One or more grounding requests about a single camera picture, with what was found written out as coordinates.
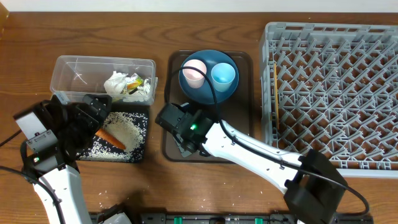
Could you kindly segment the white tissue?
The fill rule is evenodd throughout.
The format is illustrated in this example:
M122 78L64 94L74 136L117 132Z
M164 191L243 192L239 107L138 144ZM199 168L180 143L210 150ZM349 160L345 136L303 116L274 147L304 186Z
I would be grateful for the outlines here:
M104 89L109 95L121 94L126 87L127 73L114 71L109 79L104 82Z

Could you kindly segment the orange carrot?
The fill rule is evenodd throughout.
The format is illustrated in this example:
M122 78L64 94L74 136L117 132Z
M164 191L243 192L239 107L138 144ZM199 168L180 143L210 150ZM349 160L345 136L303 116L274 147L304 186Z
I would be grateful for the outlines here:
M104 139L105 141L109 142L110 144L112 144L113 146L121 149L121 150L125 150L126 147L125 145L119 141L118 139L116 139L113 135L111 135L110 133L108 133L105 129L103 128L99 128L99 130L96 132L96 135L102 139Z

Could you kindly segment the yellow green snack wrapper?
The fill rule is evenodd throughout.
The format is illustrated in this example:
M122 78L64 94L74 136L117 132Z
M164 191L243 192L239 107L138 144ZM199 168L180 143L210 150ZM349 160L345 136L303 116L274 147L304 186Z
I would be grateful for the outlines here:
M137 88L139 86L142 86L144 84L144 80L136 73L132 75L127 75L124 78L125 81L125 86L123 88L122 94L133 94L135 91L137 91Z

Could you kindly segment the white paper napkin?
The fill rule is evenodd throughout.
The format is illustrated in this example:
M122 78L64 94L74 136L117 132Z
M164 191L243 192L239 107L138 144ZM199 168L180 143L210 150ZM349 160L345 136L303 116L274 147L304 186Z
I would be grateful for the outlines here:
M146 78L144 83L137 87L136 94L139 96L146 96L150 92L151 78Z

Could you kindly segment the wooden chopstick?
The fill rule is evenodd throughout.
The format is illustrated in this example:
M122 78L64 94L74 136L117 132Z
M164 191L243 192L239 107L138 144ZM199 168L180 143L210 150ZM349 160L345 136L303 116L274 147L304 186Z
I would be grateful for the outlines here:
M275 105L275 113L276 113L276 116L275 116L276 127L277 127L277 130L279 130L279 106L278 105Z
M278 87L277 87L277 62L274 62L274 98L275 105L278 105Z

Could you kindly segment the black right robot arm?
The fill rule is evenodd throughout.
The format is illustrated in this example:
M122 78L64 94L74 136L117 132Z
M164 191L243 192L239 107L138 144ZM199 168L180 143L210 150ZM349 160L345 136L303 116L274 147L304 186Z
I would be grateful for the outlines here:
M188 151L200 151L231 161L279 189L289 210L304 223L331 223L348 184L321 153L303 156L262 143L198 110L173 106L157 122L180 138Z

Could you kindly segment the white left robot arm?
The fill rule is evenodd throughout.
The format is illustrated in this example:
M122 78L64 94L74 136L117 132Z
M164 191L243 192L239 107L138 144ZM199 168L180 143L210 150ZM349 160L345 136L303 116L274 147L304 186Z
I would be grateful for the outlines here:
M50 223L91 223L76 160L111 111L108 95L86 94L80 102L54 95L14 115L26 136L22 171L41 199Z

